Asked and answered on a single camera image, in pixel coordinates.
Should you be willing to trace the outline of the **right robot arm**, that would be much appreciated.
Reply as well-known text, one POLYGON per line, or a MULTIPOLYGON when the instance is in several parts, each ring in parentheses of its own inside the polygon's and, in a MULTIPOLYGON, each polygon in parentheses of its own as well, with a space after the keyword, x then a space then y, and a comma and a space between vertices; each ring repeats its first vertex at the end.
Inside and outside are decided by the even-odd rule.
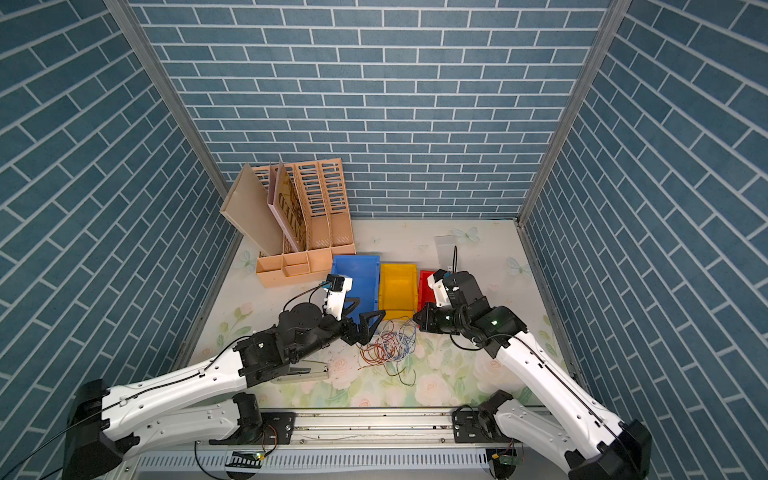
POLYGON ((495 392, 476 418, 489 434, 517 439, 571 479, 644 479, 652 435, 623 421, 584 390, 508 307, 489 304, 467 271, 438 270, 428 279, 434 302, 413 319, 425 333, 460 335, 512 371, 552 415, 547 420, 510 393, 495 392))

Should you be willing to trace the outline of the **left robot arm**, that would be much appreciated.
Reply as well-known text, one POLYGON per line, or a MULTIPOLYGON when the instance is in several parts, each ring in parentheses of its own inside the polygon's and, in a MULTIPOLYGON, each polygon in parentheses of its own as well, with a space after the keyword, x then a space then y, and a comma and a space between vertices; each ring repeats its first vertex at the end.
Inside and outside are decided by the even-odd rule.
POLYGON ((385 313, 356 315, 358 305, 356 298, 324 308, 303 302, 209 360, 129 385, 81 385, 68 415, 63 478, 106 474, 152 442, 170 442, 172 428, 181 440, 208 438, 214 445, 260 440, 263 421, 249 388, 302 374, 304 358, 338 339, 367 344, 385 313))

